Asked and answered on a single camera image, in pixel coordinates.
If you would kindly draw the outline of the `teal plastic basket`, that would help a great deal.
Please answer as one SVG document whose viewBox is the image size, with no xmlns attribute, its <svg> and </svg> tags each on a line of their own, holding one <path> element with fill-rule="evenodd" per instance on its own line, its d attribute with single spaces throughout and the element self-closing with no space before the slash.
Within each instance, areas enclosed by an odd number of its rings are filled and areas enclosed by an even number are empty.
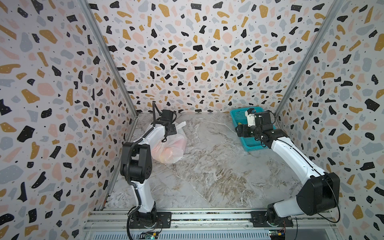
<svg viewBox="0 0 384 240">
<path fill-rule="evenodd" d="M 256 130 L 256 127 L 249 126 L 248 124 L 248 120 L 250 120 L 251 123 L 255 123 L 255 121 L 252 120 L 254 116 L 261 116 L 264 112 L 272 114 L 270 110 L 264 111 L 261 107 L 242 108 L 230 111 L 235 131 L 246 152 L 267 149 L 267 146 L 255 137 L 253 130 Z"/>
</svg>

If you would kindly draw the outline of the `white plastic bag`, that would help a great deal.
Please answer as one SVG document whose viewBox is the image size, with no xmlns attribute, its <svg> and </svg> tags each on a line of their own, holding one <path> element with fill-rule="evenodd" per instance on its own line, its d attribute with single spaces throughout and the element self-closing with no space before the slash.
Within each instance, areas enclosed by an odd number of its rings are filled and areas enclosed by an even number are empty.
<svg viewBox="0 0 384 240">
<path fill-rule="evenodd" d="M 169 136 L 164 143 L 159 140 L 151 147 L 151 154 L 154 160 L 168 165 L 176 163 L 183 157 L 188 140 L 183 130 L 186 124 L 185 121 L 180 124 L 176 123 L 176 135 Z"/>
</svg>

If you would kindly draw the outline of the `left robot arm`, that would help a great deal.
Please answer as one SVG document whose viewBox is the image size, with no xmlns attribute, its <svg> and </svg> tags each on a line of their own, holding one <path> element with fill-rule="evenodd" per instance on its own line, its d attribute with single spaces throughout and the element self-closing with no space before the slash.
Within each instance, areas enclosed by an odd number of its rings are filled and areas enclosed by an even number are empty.
<svg viewBox="0 0 384 240">
<path fill-rule="evenodd" d="M 151 226 L 157 221 L 156 203 L 148 184 L 153 169 L 151 147 L 177 133 L 176 117 L 176 112 L 154 108 L 153 121 L 144 135 L 123 144 L 120 174 L 133 189 L 137 205 L 129 213 L 130 220 L 147 222 Z"/>
</svg>

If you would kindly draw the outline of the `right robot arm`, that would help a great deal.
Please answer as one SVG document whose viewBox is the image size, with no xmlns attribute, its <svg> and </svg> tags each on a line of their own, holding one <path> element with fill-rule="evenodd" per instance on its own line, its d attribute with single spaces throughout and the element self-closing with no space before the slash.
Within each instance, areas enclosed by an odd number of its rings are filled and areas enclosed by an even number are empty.
<svg viewBox="0 0 384 240">
<path fill-rule="evenodd" d="M 260 107 L 243 108 L 232 110 L 230 115 L 246 151 L 261 148 L 272 150 L 302 183 L 295 197 L 268 205 L 265 218 L 270 226 L 280 226 L 287 217 L 320 215 L 339 207 L 338 175 L 327 173 L 305 156 L 283 130 L 275 127 L 276 118 L 271 111 L 264 111 Z"/>
</svg>

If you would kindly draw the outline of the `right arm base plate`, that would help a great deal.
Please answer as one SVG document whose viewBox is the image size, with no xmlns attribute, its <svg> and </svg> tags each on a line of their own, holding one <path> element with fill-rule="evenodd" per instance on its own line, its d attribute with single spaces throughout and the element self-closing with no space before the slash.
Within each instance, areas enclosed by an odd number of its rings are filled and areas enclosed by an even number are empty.
<svg viewBox="0 0 384 240">
<path fill-rule="evenodd" d="M 283 228 L 294 226 L 292 219 L 289 217 L 280 218 L 268 211 L 252 211 L 250 222 L 255 228 Z"/>
</svg>

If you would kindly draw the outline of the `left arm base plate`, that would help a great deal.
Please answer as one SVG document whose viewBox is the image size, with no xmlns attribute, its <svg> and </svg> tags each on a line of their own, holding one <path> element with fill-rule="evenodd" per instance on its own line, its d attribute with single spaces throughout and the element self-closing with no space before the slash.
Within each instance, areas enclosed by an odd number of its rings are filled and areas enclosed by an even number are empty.
<svg viewBox="0 0 384 240">
<path fill-rule="evenodd" d="M 130 229 L 169 229 L 172 212 L 140 213 L 136 212 L 128 222 Z"/>
</svg>

